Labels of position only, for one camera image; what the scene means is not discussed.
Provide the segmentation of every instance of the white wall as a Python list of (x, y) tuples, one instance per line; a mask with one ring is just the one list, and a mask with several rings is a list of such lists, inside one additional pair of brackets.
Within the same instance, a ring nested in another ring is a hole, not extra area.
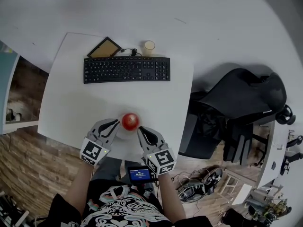
[[(220, 73), (211, 73), (223, 63), (250, 69), (258, 65), (253, 72), (273, 70), (281, 76), (287, 103), (297, 115), (292, 128), (299, 133), (303, 131), (303, 24), (297, 11), (291, 0), (0, 0), (0, 40), (49, 71), (67, 32), (107, 35), (130, 43), (151, 39), (164, 55), (175, 51), (194, 58), (196, 89), (213, 86), (230, 69), (223, 65)], [(301, 162), (296, 164), (286, 177), (302, 185), (302, 177), (295, 175)], [(292, 187), (287, 190), (289, 199), (299, 211), (303, 197), (298, 198)], [(294, 210), (275, 226), (283, 226), (287, 219), (294, 225), (299, 215)]]

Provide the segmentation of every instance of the small screen device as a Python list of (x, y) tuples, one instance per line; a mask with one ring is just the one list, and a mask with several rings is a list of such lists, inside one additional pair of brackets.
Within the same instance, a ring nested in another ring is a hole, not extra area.
[(158, 180), (148, 166), (129, 167), (127, 170), (133, 184), (152, 183)]

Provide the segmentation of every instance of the electronic device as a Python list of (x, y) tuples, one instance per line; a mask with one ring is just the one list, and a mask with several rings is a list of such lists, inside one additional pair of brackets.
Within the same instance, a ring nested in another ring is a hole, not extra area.
[(114, 56), (120, 50), (121, 47), (119, 45), (117, 45), (110, 38), (106, 37), (90, 53), (88, 53), (87, 56), (90, 58)]
[(285, 104), (283, 110), (276, 114), (276, 121), (279, 124), (288, 125), (292, 125), (295, 122), (295, 115), (293, 114), (293, 111), (290, 106)]
[(116, 56), (84, 59), (84, 84), (118, 81), (170, 81), (170, 58)]
[(127, 169), (132, 184), (153, 183), (158, 179), (148, 166), (134, 166)]
[(182, 203), (198, 201), (206, 195), (214, 192), (217, 184), (222, 179), (223, 170), (216, 168), (205, 179), (187, 179), (185, 183), (177, 189), (177, 194)]

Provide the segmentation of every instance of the black office chair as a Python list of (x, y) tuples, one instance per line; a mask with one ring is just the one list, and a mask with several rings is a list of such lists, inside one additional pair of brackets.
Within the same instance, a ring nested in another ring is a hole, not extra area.
[(277, 74), (258, 78), (246, 69), (234, 69), (208, 93), (191, 94), (179, 154), (209, 159), (224, 140), (223, 159), (245, 164), (253, 123), (275, 120), (285, 102), (285, 87)]

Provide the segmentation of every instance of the white table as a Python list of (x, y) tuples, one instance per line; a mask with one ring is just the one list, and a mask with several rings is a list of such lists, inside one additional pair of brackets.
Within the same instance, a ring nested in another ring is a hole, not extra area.
[[(260, 188), (266, 185), (276, 179), (280, 174), (280, 169), (286, 152), (287, 139), (288, 127), (286, 125), (281, 125), (276, 121), (272, 122), (270, 125), (267, 153), (257, 181), (253, 181), (229, 169), (225, 169), (225, 172), (255, 188)], [(276, 163), (276, 167), (273, 170), (272, 165), (274, 162)]]
[[(193, 78), (190, 58), (170, 57), (170, 82), (110, 82), (83, 84), (83, 59), (102, 37), (68, 33), (58, 51), (46, 84), (38, 132), (75, 148), (95, 122), (137, 112), (142, 125), (159, 131), (178, 155)], [(115, 41), (124, 48), (138, 45)], [(141, 161), (137, 136), (115, 138), (108, 156)]]

